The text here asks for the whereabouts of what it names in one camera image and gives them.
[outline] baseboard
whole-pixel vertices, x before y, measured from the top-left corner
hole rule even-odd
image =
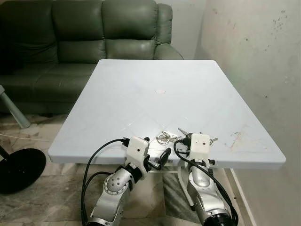
[[[257,226],[234,169],[225,169],[225,172],[236,197],[236,202],[243,217],[245,226]]]

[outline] white cable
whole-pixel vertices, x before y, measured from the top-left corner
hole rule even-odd
[[[188,191],[187,191],[187,189],[186,189],[186,187],[185,187],[185,185],[184,185],[184,182],[183,182],[182,172],[181,172],[181,166],[178,166],[178,179],[179,179],[181,188],[182,188],[182,190],[183,190],[183,192],[184,192],[184,195],[186,196],[186,199],[187,199],[187,201],[189,202],[189,205],[190,205],[191,207],[194,206],[193,201],[192,201],[190,195],[188,194]]]
[[[10,136],[10,135],[5,135],[5,134],[1,134],[1,133],[0,133],[0,136],[11,137],[11,138],[16,138],[16,139],[21,139],[21,140],[53,141],[53,140],[45,140],[45,139],[21,138],[21,137],[15,137],[15,136]]]

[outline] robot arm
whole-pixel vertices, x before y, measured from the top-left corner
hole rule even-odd
[[[120,166],[109,175],[103,185],[103,193],[98,199],[87,226],[118,226],[130,191],[141,179],[145,179],[152,167],[160,170],[166,163],[171,149],[166,149],[158,162],[149,160],[147,154],[149,139],[133,137],[127,148],[126,167]]]
[[[186,145],[190,149],[187,159],[213,177],[208,159],[210,137],[203,134],[191,134],[186,141],[188,141]],[[196,166],[187,164],[186,167],[189,171],[186,193],[189,197],[187,199],[193,202],[192,209],[197,212],[200,223],[203,226],[234,226],[235,223],[217,191],[214,181]]]

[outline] sofa cushion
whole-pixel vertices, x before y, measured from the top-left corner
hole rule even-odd
[[[95,66],[95,64],[28,64],[14,71],[12,75],[0,76],[0,84],[13,101],[75,102]]]
[[[101,0],[54,1],[52,14],[60,63],[105,59]]]
[[[43,101],[75,102],[95,64],[57,64],[36,81],[34,90]]]
[[[18,54],[0,33],[0,75],[12,74],[15,69],[22,68],[22,66]]]
[[[156,44],[171,42],[171,27],[173,20],[173,11],[169,5],[158,4],[158,21]]]
[[[106,39],[152,39],[156,35],[157,4],[152,0],[103,2]]]
[[[52,1],[7,1],[0,6],[1,33],[24,63],[57,62]]]
[[[106,40],[107,59],[153,60],[155,40]]]
[[[52,16],[61,41],[101,40],[103,22],[101,0],[54,1]]]
[[[104,40],[60,41],[58,55],[60,63],[97,64],[105,59],[105,43]]]
[[[28,64],[11,75],[0,76],[0,84],[13,101],[37,101],[35,82],[55,64]]]

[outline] sofa armrest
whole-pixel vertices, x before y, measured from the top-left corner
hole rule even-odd
[[[165,43],[156,47],[155,60],[183,60],[183,57],[171,45]]]

